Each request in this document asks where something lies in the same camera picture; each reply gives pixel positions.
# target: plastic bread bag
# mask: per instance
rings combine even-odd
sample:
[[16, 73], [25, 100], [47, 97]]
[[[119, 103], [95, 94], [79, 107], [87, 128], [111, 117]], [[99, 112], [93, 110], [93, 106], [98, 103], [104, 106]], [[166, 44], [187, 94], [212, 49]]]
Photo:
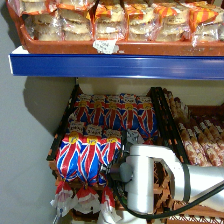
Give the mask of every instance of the plastic bread bag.
[[121, 103], [119, 95], [107, 95], [105, 99], [105, 127], [113, 130], [121, 129]]
[[56, 0], [8, 0], [10, 7], [18, 16], [38, 15], [56, 10]]
[[51, 14], [32, 16], [34, 39], [40, 41], [61, 41], [62, 26], [58, 11]]
[[89, 104], [89, 123], [104, 125], [105, 95], [93, 95]]
[[100, 0], [95, 12], [96, 40], [123, 40], [126, 19], [119, 0]]
[[144, 0], [125, 0], [124, 7], [128, 18], [128, 40], [150, 40], [156, 29], [153, 8], [149, 7]]
[[224, 10], [206, 1], [182, 4], [190, 9], [190, 27], [192, 31], [192, 45], [200, 42], [219, 40], [219, 29], [223, 23]]
[[73, 207], [83, 214], [100, 211], [99, 196], [91, 186], [97, 184], [101, 136], [102, 127], [87, 125], [78, 162], [78, 176], [83, 183], [83, 187], [74, 197], [76, 205]]
[[121, 99], [121, 126], [123, 130], [138, 130], [138, 108], [136, 95], [120, 94]]
[[73, 132], [66, 134], [57, 154], [57, 169], [62, 181], [57, 187], [55, 199], [51, 201], [51, 205], [57, 209], [58, 217], [65, 216], [77, 204], [77, 201], [72, 198], [73, 191], [69, 186], [69, 182], [78, 177], [79, 154], [83, 139], [82, 132], [83, 130], [73, 129]]
[[102, 193], [101, 212], [97, 223], [117, 223], [121, 217], [116, 214], [115, 201], [111, 188], [105, 186]]
[[152, 4], [154, 13], [159, 17], [155, 41], [170, 42], [189, 39], [189, 9], [178, 3]]
[[61, 9], [87, 11], [95, 5], [95, 0], [57, 0]]
[[155, 110], [150, 97], [138, 96], [138, 131], [144, 140], [154, 139], [158, 137], [158, 127]]
[[93, 38], [91, 11], [59, 9], [67, 41], [89, 41]]

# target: price tag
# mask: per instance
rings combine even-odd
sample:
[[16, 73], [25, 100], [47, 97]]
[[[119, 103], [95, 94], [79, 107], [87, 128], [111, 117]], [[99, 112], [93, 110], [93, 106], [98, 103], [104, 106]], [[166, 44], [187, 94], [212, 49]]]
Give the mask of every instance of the price tag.
[[115, 50], [115, 43], [117, 40], [95, 40], [93, 47], [104, 54], [112, 54]]

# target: union jack packaging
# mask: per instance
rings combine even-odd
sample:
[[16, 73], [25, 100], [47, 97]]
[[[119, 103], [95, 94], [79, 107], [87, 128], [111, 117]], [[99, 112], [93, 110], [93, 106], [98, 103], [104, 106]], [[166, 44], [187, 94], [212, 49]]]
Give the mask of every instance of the union jack packaging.
[[90, 186], [97, 183], [99, 169], [102, 127], [87, 125], [80, 150], [78, 163], [79, 178]]
[[93, 95], [89, 105], [89, 123], [104, 125], [105, 96]]
[[89, 104], [91, 96], [80, 94], [74, 105], [73, 117], [76, 121], [88, 122], [89, 121]]
[[121, 217], [116, 214], [113, 192], [108, 186], [103, 189], [100, 207], [99, 219], [103, 220], [103, 223], [117, 223], [121, 220]]
[[138, 109], [136, 103], [136, 96], [134, 94], [120, 94], [121, 100], [121, 116], [123, 130], [137, 130], [138, 129]]
[[144, 140], [155, 138], [158, 135], [155, 110], [150, 97], [138, 96], [139, 133]]
[[121, 103], [120, 96], [108, 95], [105, 100], [105, 126], [108, 129], [120, 130], [121, 129]]
[[[108, 129], [104, 130], [100, 147], [100, 163], [108, 166], [114, 158], [117, 158], [121, 149], [121, 132]], [[107, 178], [103, 172], [99, 172], [98, 182], [100, 185], [106, 185]]]
[[65, 135], [59, 147], [56, 163], [62, 181], [57, 187], [55, 199], [51, 201], [51, 205], [57, 209], [58, 217], [65, 216], [76, 204], [72, 199], [73, 191], [68, 182], [75, 180], [78, 176], [82, 139], [82, 133], [73, 129], [73, 132]]

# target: grey wall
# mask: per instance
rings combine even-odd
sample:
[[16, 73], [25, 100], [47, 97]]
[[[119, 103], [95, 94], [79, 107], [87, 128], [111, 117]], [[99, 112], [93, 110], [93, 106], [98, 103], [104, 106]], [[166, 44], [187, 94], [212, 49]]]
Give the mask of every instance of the grey wall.
[[4, 1], [0, 10], [0, 223], [48, 224], [56, 188], [46, 157], [74, 79], [13, 77], [19, 39]]

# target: union jack flag print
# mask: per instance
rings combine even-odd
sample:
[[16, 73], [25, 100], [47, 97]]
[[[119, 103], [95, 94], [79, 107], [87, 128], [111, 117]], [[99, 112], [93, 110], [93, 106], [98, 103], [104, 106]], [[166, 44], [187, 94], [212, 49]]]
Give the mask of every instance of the union jack flag print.
[[89, 123], [104, 125], [105, 96], [93, 95], [89, 105]]
[[158, 135], [155, 110], [150, 97], [137, 97], [139, 133], [144, 140]]
[[89, 120], [89, 104], [91, 96], [80, 94], [74, 105], [74, 117], [76, 121], [88, 122]]
[[138, 109], [134, 94], [121, 94], [122, 129], [138, 129]]
[[121, 129], [120, 96], [108, 95], [105, 100], [105, 127], [113, 130]]
[[100, 158], [100, 146], [101, 146], [101, 137], [97, 135], [85, 135], [82, 140], [82, 146], [80, 150], [78, 170], [79, 178], [81, 181], [90, 186], [96, 184], [97, 175], [99, 169], [99, 158]]

